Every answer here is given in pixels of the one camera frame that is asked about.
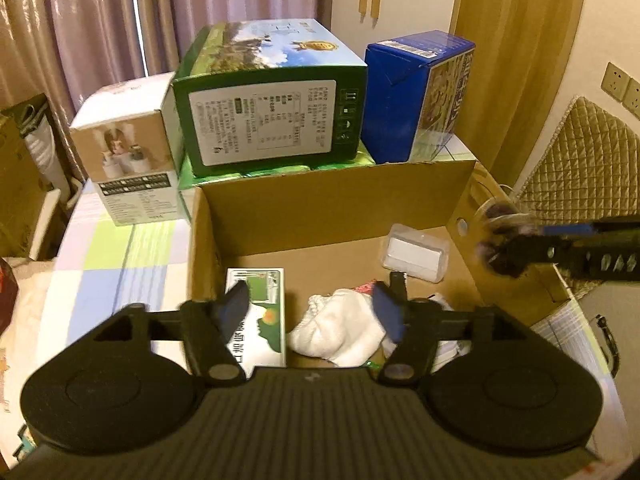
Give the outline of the small green medicine box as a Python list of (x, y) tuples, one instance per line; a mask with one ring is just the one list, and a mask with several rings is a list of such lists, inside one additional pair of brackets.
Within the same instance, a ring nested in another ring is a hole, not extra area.
[(284, 270), (230, 268), (226, 290), (237, 282), (247, 284), (250, 305), (228, 343), (232, 356), (247, 377), (256, 367), (285, 367)]

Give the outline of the red snack packet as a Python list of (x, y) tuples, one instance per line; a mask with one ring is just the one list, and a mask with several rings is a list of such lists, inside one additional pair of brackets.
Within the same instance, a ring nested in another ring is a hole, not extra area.
[(366, 284), (359, 285), (354, 288), (355, 292), (359, 292), (361, 295), (371, 296), (374, 289), (375, 281), (367, 282)]

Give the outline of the white plastic case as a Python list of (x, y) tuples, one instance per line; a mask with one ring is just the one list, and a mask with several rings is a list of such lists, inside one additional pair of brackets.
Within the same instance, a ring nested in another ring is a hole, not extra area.
[(381, 263), (387, 270), (436, 284), (448, 270), (449, 249), (448, 240), (396, 223), (386, 236)]

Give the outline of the white sock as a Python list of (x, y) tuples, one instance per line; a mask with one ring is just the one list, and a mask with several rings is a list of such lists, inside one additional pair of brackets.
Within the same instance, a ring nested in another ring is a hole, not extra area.
[(312, 295), (299, 323), (286, 335), (288, 348), (301, 356), (337, 367), (363, 365), (378, 351), (386, 333), (370, 294), (339, 288), (332, 295)]

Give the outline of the brown velvet scrunchie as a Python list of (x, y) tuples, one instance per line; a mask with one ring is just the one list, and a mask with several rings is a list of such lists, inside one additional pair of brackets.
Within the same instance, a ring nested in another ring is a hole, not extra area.
[(503, 252), (503, 246), (519, 235), (536, 232), (534, 220), (512, 203), (505, 200), (488, 200), (480, 208), (483, 239), (476, 246), (477, 257), (495, 274), (518, 278), (526, 269), (526, 263), (518, 262)]

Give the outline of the open brown cardboard box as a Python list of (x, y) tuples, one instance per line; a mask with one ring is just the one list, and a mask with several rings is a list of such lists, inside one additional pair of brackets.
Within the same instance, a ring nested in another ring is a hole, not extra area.
[(388, 164), (209, 183), (194, 193), (188, 295), (214, 299), (231, 268), (284, 272), (285, 324), (295, 326), (314, 294), (384, 281), (383, 246), (402, 224), (449, 245), (444, 278), (413, 278), (409, 295), (438, 292), (451, 307), (496, 306), (534, 325), (570, 293), (552, 266), (519, 278), (495, 274), (477, 252), (480, 210), (504, 193), (475, 160)]

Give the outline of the checked tablecloth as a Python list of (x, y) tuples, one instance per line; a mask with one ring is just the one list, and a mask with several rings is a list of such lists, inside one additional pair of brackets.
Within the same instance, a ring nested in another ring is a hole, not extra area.
[[(1, 456), (11, 468), (32, 448), (18, 407), (28, 373), (70, 341), (72, 328), (91, 328), (116, 307), (142, 301), (172, 310), (186, 299), (188, 220), (115, 226), (87, 183), (51, 261), (9, 258), (18, 283), (11, 324), (1, 336)], [(589, 444), (607, 460), (631, 460), (620, 397), (578, 296), (564, 301), (534, 329), (599, 377), (603, 415)]]

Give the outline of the blue milk carton box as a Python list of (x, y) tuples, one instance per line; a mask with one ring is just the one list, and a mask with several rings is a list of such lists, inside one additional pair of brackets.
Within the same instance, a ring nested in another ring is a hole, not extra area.
[(454, 133), (474, 42), (429, 30), (369, 44), (361, 140), (373, 160), (427, 162)]

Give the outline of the brown cardboard storage box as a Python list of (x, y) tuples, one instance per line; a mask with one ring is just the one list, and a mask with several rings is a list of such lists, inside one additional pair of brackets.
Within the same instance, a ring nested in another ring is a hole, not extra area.
[(46, 96), (2, 110), (1, 255), (54, 258), (66, 229), (69, 197)]

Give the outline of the white photo product box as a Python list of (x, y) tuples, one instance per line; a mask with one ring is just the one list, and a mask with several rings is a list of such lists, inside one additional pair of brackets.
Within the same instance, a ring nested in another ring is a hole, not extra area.
[(116, 226), (177, 220), (184, 145), (174, 73), (110, 84), (70, 125), (82, 166)]

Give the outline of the golden yellow curtain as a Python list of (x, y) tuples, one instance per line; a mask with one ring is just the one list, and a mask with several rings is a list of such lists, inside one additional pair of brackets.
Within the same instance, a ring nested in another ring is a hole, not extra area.
[(584, 0), (454, 0), (450, 30), (475, 44), (457, 136), (495, 180), (524, 169), (559, 91)]

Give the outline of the green milk carton box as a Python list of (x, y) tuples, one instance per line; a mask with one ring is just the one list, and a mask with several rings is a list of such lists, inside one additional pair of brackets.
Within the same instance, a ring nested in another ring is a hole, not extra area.
[(354, 159), (367, 74), (314, 18), (204, 27), (172, 81), (194, 176)]

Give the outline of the pink window curtain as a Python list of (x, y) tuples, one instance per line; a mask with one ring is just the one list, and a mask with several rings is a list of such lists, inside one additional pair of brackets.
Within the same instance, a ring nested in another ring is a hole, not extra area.
[(318, 18), (331, 0), (1, 0), (1, 105), (44, 94), (64, 172), (85, 179), (70, 122), (99, 88), (170, 72), (205, 25)]

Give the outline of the beige wall socket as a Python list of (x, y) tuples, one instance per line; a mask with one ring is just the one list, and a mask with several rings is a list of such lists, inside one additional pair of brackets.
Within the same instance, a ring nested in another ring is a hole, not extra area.
[(626, 92), (623, 97), (623, 107), (633, 114), (635, 118), (640, 119), (640, 82), (634, 78), (628, 82)]
[(630, 81), (629, 75), (612, 62), (608, 62), (602, 81), (601, 89), (612, 96), (616, 102), (622, 102)]

